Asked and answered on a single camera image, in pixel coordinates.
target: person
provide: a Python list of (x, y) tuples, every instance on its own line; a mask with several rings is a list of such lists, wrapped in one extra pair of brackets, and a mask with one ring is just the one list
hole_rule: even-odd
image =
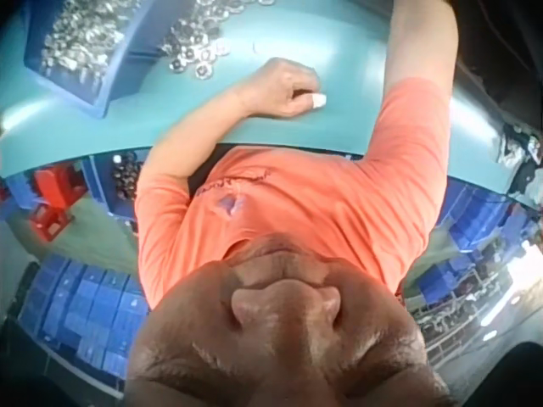
[(457, 43), (448, 2), (395, 0), (361, 161), (238, 147), (189, 197), (188, 177), (241, 120), (312, 111), (316, 72), (283, 59), (152, 148), (136, 201), (152, 312), (132, 347), (127, 405), (451, 405), (394, 292), (445, 195)]

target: metal washer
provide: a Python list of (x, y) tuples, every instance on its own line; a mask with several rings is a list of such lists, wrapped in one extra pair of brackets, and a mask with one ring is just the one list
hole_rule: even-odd
[(213, 76), (213, 65), (208, 62), (200, 62), (194, 68), (194, 74), (198, 79), (205, 81)]
[(232, 51), (232, 45), (226, 38), (217, 38), (213, 42), (215, 47), (215, 54), (219, 57), (227, 56)]

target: black object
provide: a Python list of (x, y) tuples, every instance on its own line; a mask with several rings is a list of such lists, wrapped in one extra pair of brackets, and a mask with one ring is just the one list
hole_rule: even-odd
[(517, 192), (526, 193), (528, 184), (535, 178), (535, 171), (537, 170), (537, 164), (532, 159), (521, 164), (517, 171), (517, 174), (512, 179), (512, 184), (509, 187), (508, 194), (514, 194)]
[(541, 406), (543, 347), (521, 343), (506, 354), (464, 407)]

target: red machine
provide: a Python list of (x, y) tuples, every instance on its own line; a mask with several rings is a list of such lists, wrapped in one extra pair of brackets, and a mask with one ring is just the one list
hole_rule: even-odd
[(45, 242), (51, 242), (69, 225), (73, 216), (63, 209), (40, 203), (30, 216), (32, 229)]
[(36, 170), (34, 179), (41, 195), (54, 208), (68, 209), (87, 192), (83, 174), (72, 163)]

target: cable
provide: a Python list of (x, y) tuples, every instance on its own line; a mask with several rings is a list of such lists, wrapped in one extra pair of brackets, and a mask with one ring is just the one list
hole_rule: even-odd
[(515, 57), (518, 62), (529, 72), (532, 72), (533, 70), (523, 61), (522, 58), (517, 54), (517, 52), (509, 45), (509, 42), (506, 41), (506, 39), (501, 36), (500, 32), (494, 27), (494, 24), (492, 24), (492, 21), (490, 19), (490, 16), (488, 14), (488, 11), (486, 9), (486, 6), (484, 6), (482, 0), (477, 0), (477, 3), (479, 4), (479, 7), (481, 9), (481, 12), (483, 13), (484, 19), (486, 20), (487, 24), (489, 25), (490, 30), (494, 33), (496, 38), (501, 42), (501, 44), (509, 51), (513, 57)]
[(492, 338), (492, 341), (491, 342), (488, 342), (488, 343), (484, 343), (482, 345), (479, 345), (477, 348), (472, 348), (466, 352), (462, 352), (461, 354), (458, 354), (457, 356), (455, 356), (454, 358), (452, 359), (449, 359), (445, 362), (444, 365), (447, 365), (455, 360), (458, 360), (464, 356), (467, 356), (469, 354), (474, 354), (476, 352), (478, 352), (479, 350), (482, 350), (484, 348), (487, 348), (489, 347), (493, 342), (495, 342), (497, 339), (502, 339), (503, 337), (505, 337), (507, 334), (511, 333), (512, 331), (514, 331), (515, 329), (517, 329), (519, 326), (521, 326), (524, 322), (526, 322), (527, 320), (529, 320), (532, 316), (534, 316), (535, 314), (537, 314), (538, 312), (540, 312), (541, 310), (543, 310), (543, 305), (541, 305), (539, 308), (536, 308), (534, 311), (532, 311), (531, 313), (529, 313), (529, 315), (527, 315), (525, 318), (523, 318), (520, 322), (518, 322), (517, 324), (515, 324), (514, 326), (510, 327), (509, 329), (507, 329), (506, 331), (504, 331), (503, 333), (501, 333), (500, 335), (497, 335), (495, 337)]

